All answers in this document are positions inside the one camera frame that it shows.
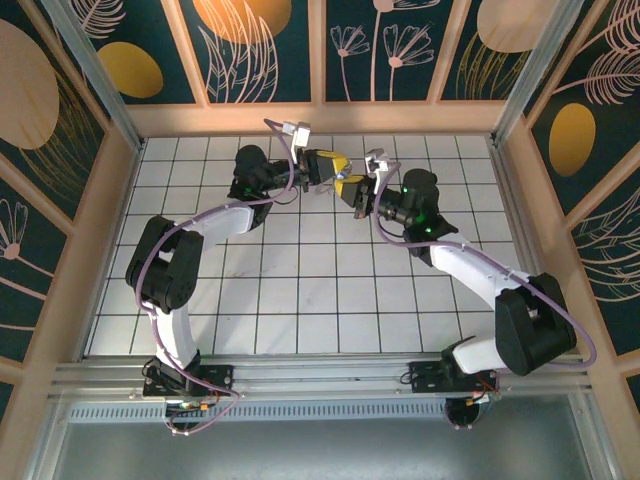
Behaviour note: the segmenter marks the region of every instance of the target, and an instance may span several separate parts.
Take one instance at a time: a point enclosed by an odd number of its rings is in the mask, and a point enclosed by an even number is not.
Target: flower illustration
[[[393,77],[396,68],[420,65],[433,60],[433,49],[428,48],[431,44],[428,30],[429,27],[406,27],[398,37],[398,25],[384,29],[384,48],[387,50],[391,67],[389,100],[393,100]]]
[[[27,229],[27,219],[29,217],[29,209],[20,202],[16,202],[13,210],[9,202],[3,198],[0,199],[0,260],[13,261],[17,260],[26,266],[40,272],[49,277],[53,277],[51,272],[34,265],[20,256],[20,245]],[[12,282],[7,278],[0,277],[0,284],[6,285],[14,290],[30,295],[39,300],[45,300],[47,297],[42,293],[36,292],[24,285]],[[10,328],[14,330],[31,329],[32,327],[14,327],[11,325],[0,324],[0,328]]]
[[[380,29],[380,16],[394,10],[419,10],[421,8],[435,7],[440,0],[373,0],[373,7],[378,11],[376,23],[373,27],[373,54],[371,55],[371,101],[376,100],[376,52],[378,47],[378,30]]]
[[[342,67],[342,85],[347,101],[351,101],[349,88],[347,86],[347,75],[344,69],[344,59],[352,55],[360,55],[370,50],[369,42],[366,41],[366,35],[362,31],[362,25],[359,27],[346,27],[344,31],[339,26],[333,27],[330,31],[333,46],[340,56],[340,66]]]

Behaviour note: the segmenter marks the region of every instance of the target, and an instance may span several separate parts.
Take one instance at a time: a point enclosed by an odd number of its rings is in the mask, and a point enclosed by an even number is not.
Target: cable
[[[160,332],[158,330],[158,311],[157,308],[151,304],[149,304],[150,306],[147,306],[143,301],[142,301],[142,284],[144,282],[144,278],[147,275],[147,272],[149,271],[149,267],[151,266],[151,262],[153,261],[153,259],[155,258],[155,256],[158,254],[158,252],[160,251],[160,249],[162,248],[162,245],[165,244],[165,242],[167,240],[169,240],[169,238],[171,238],[171,236],[182,230],[185,227],[191,226],[191,225],[195,225],[196,223],[205,220],[207,218],[209,218],[212,215],[215,215],[216,213],[222,211],[222,210],[227,210],[229,208],[238,208],[238,207],[246,207],[246,206],[251,206],[251,205],[265,205],[267,203],[271,203],[271,202],[275,202],[278,198],[282,197],[283,195],[286,195],[287,192],[289,190],[291,190],[291,186],[293,185],[293,179],[294,179],[294,159],[293,156],[291,155],[291,151],[289,150],[288,146],[287,146],[287,142],[284,139],[284,136],[282,135],[282,133],[280,133],[278,131],[278,128],[282,127],[281,123],[276,123],[273,122],[267,118],[264,119],[264,123],[267,124],[267,126],[271,129],[271,131],[274,133],[274,135],[278,138],[278,140],[280,141],[280,143],[282,144],[282,147],[284,148],[285,152],[287,152],[287,160],[289,162],[289,180],[287,181],[287,185],[285,186],[284,190],[282,190],[282,192],[280,192],[278,195],[276,195],[275,197],[271,197],[271,198],[265,198],[265,199],[260,199],[260,200],[253,200],[250,202],[232,202],[226,205],[219,205],[217,207],[213,207],[205,212],[202,212],[198,215],[195,215],[194,217],[180,223],[179,225],[174,225],[173,228],[169,229],[161,238],[160,240],[158,240],[158,242],[155,244],[155,246],[151,249],[151,252],[149,252],[149,256],[147,257],[147,259],[145,260],[145,262],[142,265],[142,268],[140,270],[140,275],[138,276],[138,282],[136,283],[136,288],[135,288],[135,295],[136,295],[136,304],[138,305],[138,308],[140,308],[140,310],[142,310],[143,312],[145,312],[147,315],[149,315],[149,318],[151,320],[151,331],[153,332],[153,337],[156,341],[156,344],[158,345],[158,348],[160,350],[161,353],[164,353],[167,357],[167,360],[169,361],[169,363],[171,364],[171,366],[177,371],[179,372],[183,377],[185,377],[188,380],[191,380],[193,383],[196,383],[197,385],[200,385],[204,388],[206,388],[207,390],[213,391],[213,392],[218,392],[218,393],[224,393],[227,395],[230,395],[233,397],[233,400],[231,401],[231,403],[229,405],[227,405],[225,408],[223,408],[220,413],[218,413],[217,415],[215,415],[213,418],[211,418],[210,420],[207,420],[206,422],[194,427],[191,430],[187,430],[184,432],[180,432],[175,428],[172,428],[173,433],[175,434],[180,434],[180,435],[190,435],[193,433],[198,433],[201,432],[202,430],[204,430],[205,428],[213,425],[215,422],[217,422],[221,417],[223,417],[224,415],[227,414],[227,412],[229,412],[229,410],[231,410],[233,407],[235,407],[235,405],[238,403],[238,401],[240,400],[240,394],[238,392],[236,392],[235,390],[232,390],[230,388],[224,388],[224,387],[219,387],[217,385],[213,385],[205,380],[201,380],[199,378],[194,377],[193,375],[191,375],[189,372],[187,372],[186,370],[184,370],[184,368],[182,368],[182,366],[180,366],[178,364],[178,362],[176,362],[176,360],[171,356],[171,353],[169,353],[167,351],[167,347],[164,345],[164,343],[162,342],[162,339],[160,338]]]
[[[289,205],[293,202],[295,202],[298,197],[300,196],[300,190],[298,190],[298,187],[293,187],[293,189],[296,191],[296,196],[293,197],[293,199],[289,200],[288,202],[273,202],[273,203],[277,203],[278,205]]]
[[[582,335],[584,340],[587,342],[587,346],[589,347],[588,360],[578,362],[578,363],[549,362],[549,365],[558,365],[558,366],[571,368],[571,369],[584,369],[584,368],[590,367],[595,363],[596,358],[598,358],[598,352],[596,351],[596,346],[593,343],[593,339],[589,336],[589,334],[584,329],[584,327],[582,327],[582,325],[580,325],[578,321],[569,314],[569,312],[567,312],[564,308],[558,305],[558,303],[556,303],[553,299],[549,298],[543,292],[541,292],[540,290],[538,290],[536,287],[529,284],[528,282],[524,281],[517,275],[513,275],[513,272],[511,270],[503,267],[500,263],[496,262],[493,258],[491,258],[486,253],[480,250],[476,250],[475,248],[472,248],[469,245],[464,245],[462,243],[457,243],[457,242],[434,241],[434,242],[406,243],[406,242],[397,242],[389,238],[388,236],[386,236],[384,233],[384,229],[380,224],[380,216],[379,216],[380,214],[378,213],[380,211],[380,200],[382,199],[382,192],[384,192],[384,190],[387,188],[387,184],[389,183],[389,180],[393,177],[393,174],[399,170],[400,163],[399,162],[390,163],[389,166],[391,168],[387,176],[384,177],[384,179],[380,182],[380,186],[378,187],[378,193],[376,194],[375,200],[373,202],[373,215],[374,215],[373,223],[376,227],[376,230],[378,231],[378,234],[387,243],[389,243],[390,245],[394,245],[396,247],[404,247],[404,248],[453,247],[453,248],[457,248],[458,250],[464,250],[466,252],[469,252],[471,255],[487,263],[487,265],[491,266],[492,268],[495,268],[498,272],[500,272],[500,274],[506,275],[507,277],[512,278],[520,286],[529,290],[529,292],[531,292],[533,296],[538,297],[544,303],[546,303],[551,308],[553,308],[556,312],[558,312],[562,316],[562,318],[564,318],[567,322],[569,322],[569,324],[571,324],[571,326],[573,326],[573,328],[575,328],[580,333],[580,335]]]

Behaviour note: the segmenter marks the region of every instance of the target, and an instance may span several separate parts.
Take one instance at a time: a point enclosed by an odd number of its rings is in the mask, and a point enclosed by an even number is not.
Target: decorative wallpaper
[[[0,356],[24,360],[65,242],[0,179]]]
[[[10,383],[0,382],[0,425],[2,425],[4,412],[7,410],[7,406],[9,405],[11,392],[13,392],[13,385]]]
[[[557,0],[473,0],[442,100],[506,100]]]
[[[565,213],[640,141],[640,4],[611,0],[532,133]]]
[[[538,87],[535,89],[535,91],[531,95],[531,98],[529,99],[529,102],[527,102],[527,105],[524,107],[525,116],[529,116],[529,112],[531,112],[531,109],[534,107],[534,105],[538,101],[538,98],[540,97],[542,90],[545,88],[548,77],[551,75],[551,72],[553,72],[556,69],[556,67],[558,66],[558,63],[560,63],[560,60],[562,60],[562,57],[567,51],[567,47],[569,47],[569,44],[573,41],[573,38],[576,36],[576,33],[578,32],[578,30],[580,29],[580,26],[582,25],[582,22],[584,21],[584,17],[587,16],[587,13],[589,13],[589,10],[591,9],[591,7],[593,7],[594,2],[595,0],[584,0],[584,3],[582,4],[580,11],[578,12],[578,16],[576,17],[576,20],[574,21],[574,24],[571,27],[571,30],[569,31],[569,33],[567,33],[567,36],[562,42],[562,45],[554,55],[553,60],[549,63],[549,66],[547,67],[547,70],[545,71],[544,76],[540,79],[540,82],[538,83]]]
[[[194,103],[159,0],[68,1],[125,103]]]
[[[31,21],[0,6],[0,154],[74,218],[104,131]]]
[[[307,0],[180,0],[211,103],[311,101]]]
[[[640,348],[640,169],[572,234],[616,353]]]
[[[327,1],[326,100],[425,100],[451,1]]]

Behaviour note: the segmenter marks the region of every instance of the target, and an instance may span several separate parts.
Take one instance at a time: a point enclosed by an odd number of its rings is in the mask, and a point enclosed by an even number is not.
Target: white bracket
[[[378,189],[380,188],[380,184],[382,180],[388,175],[389,171],[389,155],[382,148],[374,148],[373,150],[369,150],[364,156],[364,164],[367,168],[367,173],[375,173],[376,174],[376,186],[373,190],[373,193],[377,194]]]

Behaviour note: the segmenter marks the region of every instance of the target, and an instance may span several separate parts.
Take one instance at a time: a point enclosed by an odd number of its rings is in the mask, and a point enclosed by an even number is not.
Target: white tile
[[[240,145],[239,137],[211,137],[207,160],[233,160]]]
[[[144,231],[144,227],[147,226],[150,218],[151,215],[127,215],[124,219],[124,228],[122,229],[120,243],[137,245]]]
[[[201,355],[213,353],[213,337],[216,333],[215,315],[189,315],[191,334]]]
[[[260,282],[260,313],[296,313],[298,310],[297,278],[263,278]]]
[[[453,279],[453,291],[459,312],[482,312],[492,309],[479,295],[455,278]]]
[[[271,147],[271,137],[240,137],[240,148],[245,145],[256,145],[262,149],[264,155],[269,158],[269,150]]]
[[[298,243],[298,229],[298,215],[270,215],[265,221],[264,243]]]
[[[338,243],[371,243],[369,218],[356,220],[353,213],[336,214],[336,235]]]
[[[337,353],[338,319],[335,315],[298,317],[298,353]]]
[[[431,171],[438,177],[438,185],[445,183],[465,183],[459,158],[432,158]]]
[[[309,137],[308,149],[333,150],[333,140],[331,135],[313,135]]]
[[[389,158],[396,158],[396,145],[393,140],[393,135],[365,135],[364,137],[364,151],[365,153],[373,150],[374,148],[382,148],[385,153],[389,155]]]
[[[371,244],[338,244],[336,247],[338,254],[338,275],[356,277],[373,275],[373,253]]]
[[[476,213],[478,233],[483,242],[510,242],[511,229],[504,212]]]
[[[460,230],[460,234],[471,242],[478,241],[478,229],[471,212],[449,212],[443,215],[445,220]]]
[[[282,192],[282,189],[272,190],[269,192],[271,198],[275,198]],[[281,198],[276,200],[279,203],[274,202],[271,207],[271,212],[269,215],[273,215],[276,213],[298,213],[300,212],[300,197],[306,194],[301,195],[300,189],[292,188],[287,193],[285,193]]]
[[[199,278],[189,300],[189,313],[215,315],[218,312],[220,283],[219,278]]]
[[[424,135],[396,135],[398,158],[427,158]]]
[[[434,267],[430,267],[429,265],[424,263],[422,260],[414,256],[411,256],[411,267],[413,268],[414,276],[433,277],[433,276],[446,275],[446,273],[444,273],[443,271],[438,270],[437,268],[434,268]]]
[[[131,344],[131,355],[155,355],[156,350],[156,340],[151,331],[149,317],[140,315],[133,343]]]
[[[258,279],[225,278],[220,292],[220,314],[257,313],[258,285]]]
[[[99,316],[89,355],[128,355],[136,319],[136,315]]]
[[[401,159],[399,159],[399,161],[400,161],[399,183],[402,183],[402,179],[404,178],[404,174],[407,173],[409,170],[414,170],[416,168],[421,168],[423,170],[431,170],[431,164],[429,163],[429,160],[427,160],[427,159],[422,159],[422,160],[408,159],[408,160],[405,160],[404,158],[401,158]]]
[[[340,314],[340,352],[378,353],[380,336],[375,313]]]
[[[200,185],[202,183],[203,168],[204,161],[174,162],[169,185],[175,187]]]
[[[173,160],[177,138],[150,138],[144,151],[144,160]]]
[[[263,277],[297,277],[298,248],[298,245],[265,245],[262,252],[261,275]]]
[[[471,211],[466,185],[438,185],[438,190],[440,190],[438,205],[441,212]]]
[[[109,280],[100,314],[136,315],[137,313],[138,306],[133,288],[127,285],[124,280]]]
[[[425,352],[441,352],[461,340],[455,313],[421,313],[418,318]]]
[[[411,277],[376,277],[380,312],[415,312],[416,297]]]
[[[216,355],[252,354],[256,341],[255,315],[221,315],[218,317]]]
[[[453,135],[427,135],[429,158],[458,158],[456,137]]]
[[[478,135],[457,135],[458,149],[462,158],[489,158],[487,139]]]
[[[196,213],[200,187],[169,187],[162,213],[191,215]]]
[[[224,259],[224,276],[259,277],[261,256],[261,245],[228,245]]]
[[[482,244],[482,250],[507,267],[515,268],[517,270],[521,268],[520,260],[516,253],[516,247],[513,243],[485,242]]]
[[[475,211],[501,212],[504,210],[497,185],[468,185],[471,206]]]
[[[419,312],[455,312],[451,279],[446,277],[415,277]]]
[[[301,277],[335,277],[336,246],[333,244],[300,245]]]
[[[335,242],[333,214],[307,213],[300,216],[300,243]]]
[[[224,263],[224,245],[214,245],[202,252],[198,277],[221,277]]]
[[[387,243],[373,246],[376,275],[411,275],[409,251]]]
[[[173,162],[143,162],[136,180],[136,187],[166,187]]]
[[[421,351],[418,315],[380,314],[380,343],[383,353]]]
[[[176,160],[204,160],[208,143],[207,137],[181,138],[178,141]]]
[[[493,337],[496,332],[496,314],[494,312],[460,312],[462,338],[471,336]]]
[[[135,188],[128,213],[160,213],[166,191],[167,189],[164,187]]]
[[[202,187],[198,196],[198,213],[202,213],[218,205],[224,205],[234,200],[227,197],[229,187]]]
[[[398,241],[402,240],[402,238],[395,238],[393,236],[393,235],[402,236],[402,232],[404,232],[404,227],[402,225],[400,225],[397,222],[387,221],[384,218],[380,218],[380,225],[387,232],[392,234],[392,235],[389,235],[389,233],[384,232],[385,235],[391,238],[391,240],[398,240]],[[387,243],[386,240],[384,240],[378,233],[378,230],[376,229],[376,221],[373,217],[371,217],[371,232],[373,234],[374,243]]]
[[[297,323],[295,315],[260,315],[256,353],[296,353]]]
[[[338,278],[340,313],[376,311],[376,287],[372,277]]]
[[[262,243],[262,237],[264,233],[264,224],[260,225],[253,230],[241,233],[239,235],[232,235],[229,237],[229,245],[244,245],[247,243]]]
[[[334,135],[333,150],[349,158],[364,158],[362,135]]]
[[[335,313],[336,279],[299,279],[298,310],[300,313]]]
[[[310,189],[307,193],[302,194],[302,203],[300,211],[302,213],[333,213],[334,195],[330,192],[316,193],[315,188]]]
[[[496,183],[496,174],[489,159],[462,159],[467,183]]]
[[[111,278],[125,278],[127,267],[129,266],[129,263],[131,263],[133,252],[135,252],[135,250],[136,247],[134,246],[118,247],[115,255],[115,260],[113,262],[113,268],[111,269]]]
[[[233,182],[233,170],[236,162],[228,160],[209,160],[204,163],[202,185],[223,186],[229,193],[229,187]]]

